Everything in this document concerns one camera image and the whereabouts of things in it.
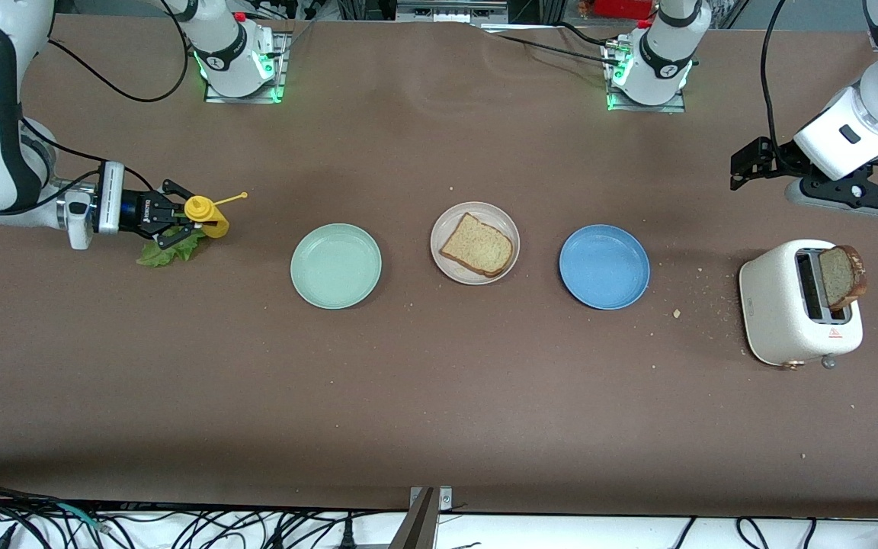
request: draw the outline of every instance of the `toast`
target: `toast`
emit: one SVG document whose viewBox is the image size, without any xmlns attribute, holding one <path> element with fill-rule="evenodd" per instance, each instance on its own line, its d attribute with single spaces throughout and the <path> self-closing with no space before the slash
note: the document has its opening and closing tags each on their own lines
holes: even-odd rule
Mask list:
<svg viewBox="0 0 878 549">
<path fill-rule="evenodd" d="M 439 253 L 478 275 L 501 274 L 513 256 L 513 243 L 499 230 L 464 214 Z"/>
<path fill-rule="evenodd" d="M 856 248 L 836 246 L 819 254 L 828 308 L 843 310 L 867 290 L 863 258 Z"/>
</svg>

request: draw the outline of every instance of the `plate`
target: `plate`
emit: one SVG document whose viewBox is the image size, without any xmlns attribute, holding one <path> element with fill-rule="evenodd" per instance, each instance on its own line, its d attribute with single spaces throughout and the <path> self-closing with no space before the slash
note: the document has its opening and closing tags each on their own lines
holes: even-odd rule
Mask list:
<svg viewBox="0 0 878 549">
<path fill-rule="evenodd" d="M 449 240 L 454 230 L 460 225 L 460 219 L 463 219 L 463 216 L 467 213 L 473 215 L 480 222 L 493 226 L 513 243 L 513 255 L 510 256 L 510 261 L 506 264 L 506 268 L 503 268 L 503 272 L 495 277 L 484 277 L 483 274 L 470 271 L 468 268 L 463 267 L 463 265 L 439 253 L 439 250 L 442 250 L 442 247 L 446 245 L 446 241 Z M 439 216 L 439 219 L 436 219 L 435 225 L 432 226 L 432 237 L 429 239 L 429 246 L 432 248 L 432 259 L 436 261 L 436 265 L 439 265 L 439 270 L 445 272 L 447 277 L 461 284 L 476 286 L 499 281 L 513 268 L 513 265 L 517 263 L 517 257 L 520 255 L 520 233 L 513 220 L 510 219 L 510 216 L 506 215 L 506 212 L 497 208 L 497 206 L 487 204 L 486 202 L 463 202 L 446 210 L 444 214 Z"/>
<path fill-rule="evenodd" d="M 293 287 L 307 303 L 344 309 L 368 297 L 381 275 L 381 251 L 358 226 L 332 223 L 307 234 L 290 260 Z"/>
<path fill-rule="evenodd" d="M 611 225 L 576 230 L 561 248 L 561 279 L 578 301 L 603 310 L 635 303 L 649 285 L 649 257 L 631 234 Z"/>
</svg>

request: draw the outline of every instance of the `yellow bottle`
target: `yellow bottle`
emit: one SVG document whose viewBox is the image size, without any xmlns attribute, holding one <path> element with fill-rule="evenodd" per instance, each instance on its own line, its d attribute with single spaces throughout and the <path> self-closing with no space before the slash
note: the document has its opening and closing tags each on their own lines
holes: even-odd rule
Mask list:
<svg viewBox="0 0 878 549">
<path fill-rule="evenodd" d="M 205 236 L 209 236 L 211 239 L 222 239 L 229 232 L 229 220 L 216 206 L 245 197 L 248 197 L 246 192 L 217 202 L 212 202 L 205 197 L 192 197 L 185 201 L 185 216 L 196 223 L 202 223 L 202 233 L 205 233 Z"/>
</svg>

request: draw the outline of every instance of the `white toaster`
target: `white toaster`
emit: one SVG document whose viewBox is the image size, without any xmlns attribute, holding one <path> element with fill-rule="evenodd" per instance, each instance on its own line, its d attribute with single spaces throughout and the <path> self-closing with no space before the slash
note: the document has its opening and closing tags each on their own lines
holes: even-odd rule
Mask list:
<svg viewBox="0 0 878 549">
<path fill-rule="evenodd" d="M 835 368 L 835 357 L 863 341 L 858 301 L 832 312 L 825 298 L 819 253 L 825 240 L 792 240 L 741 267 L 741 309 L 747 343 L 767 364 L 796 369 L 821 361 Z"/>
</svg>

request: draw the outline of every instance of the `white plate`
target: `white plate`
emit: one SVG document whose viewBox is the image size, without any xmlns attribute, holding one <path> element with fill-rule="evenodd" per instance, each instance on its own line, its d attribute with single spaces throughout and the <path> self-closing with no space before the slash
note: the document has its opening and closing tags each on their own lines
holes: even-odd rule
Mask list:
<svg viewBox="0 0 878 549">
<path fill-rule="evenodd" d="M 473 215 L 482 223 L 493 226 L 513 243 L 513 255 L 510 256 L 510 261 L 506 264 L 506 268 L 503 268 L 503 272 L 495 277 L 484 277 L 483 274 L 470 271 L 468 268 L 463 267 L 463 265 L 439 253 L 439 250 L 442 250 L 446 241 L 449 240 L 450 234 L 453 234 L 453 231 L 460 225 L 463 215 L 467 213 Z M 436 224 L 432 226 L 432 237 L 429 239 L 429 246 L 432 247 L 432 259 L 436 261 L 436 265 L 439 265 L 439 269 L 445 272 L 447 277 L 461 284 L 474 286 L 490 284 L 490 282 L 496 282 L 503 278 L 513 268 L 513 264 L 517 263 L 517 256 L 520 255 L 520 233 L 517 232 L 517 226 L 514 225 L 510 216 L 506 215 L 506 212 L 497 208 L 497 206 L 487 204 L 486 202 L 463 202 L 446 210 L 446 213 L 439 216 L 439 219 L 436 219 Z"/>
</svg>

